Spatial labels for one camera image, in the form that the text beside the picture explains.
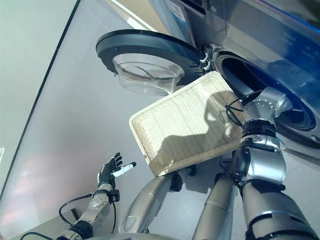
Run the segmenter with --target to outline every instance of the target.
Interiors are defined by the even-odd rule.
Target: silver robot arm
[[[94,192],[87,210],[68,230],[57,240],[84,240],[92,238],[110,211],[110,204],[118,202],[119,191],[115,189],[115,178],[121,176],[136,166],[135,162],[121,167],[120,153],[114,155],[102,165],[97,175],[98,188]]]
[[[318,240],[295,201],[282,193],[286,164],[274,119],[291,107],[286,95],[271,87],[244,106],[242,140],[231,172],[242,183],[247,240]]]

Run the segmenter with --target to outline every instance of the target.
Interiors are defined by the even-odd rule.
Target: wire
[[[248,93],[246,95],[243,95],[243,96],[237,98],[236,100],[232,101],[230,104],[225,105],[226,116],[230,119],[230,121],[233,122],[234,124],[238,125],[239,127],[243,128],[243,125],[242,125],[241,121],[237,118],[237,116],[232,111],[232,110],[235,110],[235,111],[238,111],[238,112],[243,112],[243,110],[233,107],[232,104],[238,102],[239,100],[243,100],[245,98],[248,98],[253,94],[261,93],[262,91],[263,90],[253,91],[251,93]]]
[[[236,185],[237,188],[241,190],[242,186],[239,184],[237,180],[235,180],[235,178],[231,175],[231,173],[227,171],[226,167],[223,166],[223,164],[221,163],[221,158],[219,160],[219,164],[220,164],[220,167],[223,169],[223,171],[231,178],[231,180],[233,181],[233,184]]]
[[[117,211],[116,211],[116,205],[114,202],[112,202],[113,205],[113,212],[114,212],[114,221],[113,221],[113,227],[112,227],[112,232],[111,234],[114,234],[115,228],[116,228],[116,220],[117,220]]]
[[[66,223],[66,224],[68,224],[69,226],[72,226],[73,224],[72,223],[70,223],[67,219],[65,219],[65,217],[62,215],[62,209],[65,207],[65,206],[67,206],[68,204],[70,204],[70,203],[72,203],[72,202],[74,202],[74,201],[77,201],[77,200],[80,200],[80,199],[86,199],[86,198],[90,198],[90,197],[92,197],[93,196],[93,194],[92,193],[89,193],[89,194],[87,194],[87,195],[84,195],[84,196],[79,196],[79,197],[76,197],[76,198],[74,198],[74,199],[71,199],[70,201],[67,201],[65,204],[63,204],[60,208],[59,208],[59,216],[60,216],[60,218]]]
[[[20,240],[23,240],[28,235],[36,235],[36,236],[42,237],[42,238],[47,239],[47,240],[52,240],[51,237],[45,236],[45,235],[43,235],[41,233],[38,233],[38,232],[35,232],[35,231],[30,231],[30,232],[27,232],[27,233],[23,234],[23,236],[20,238]]]

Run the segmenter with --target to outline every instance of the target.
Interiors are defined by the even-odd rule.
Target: rectangular basket
[[[165,175],[235,150],[242,129],[225,105],[236,99],[212,71],[134,114],[130,128],[155,176]],[[232,105],[242,109],[240,103]],[[242,112],[234,112],[243,122]]]

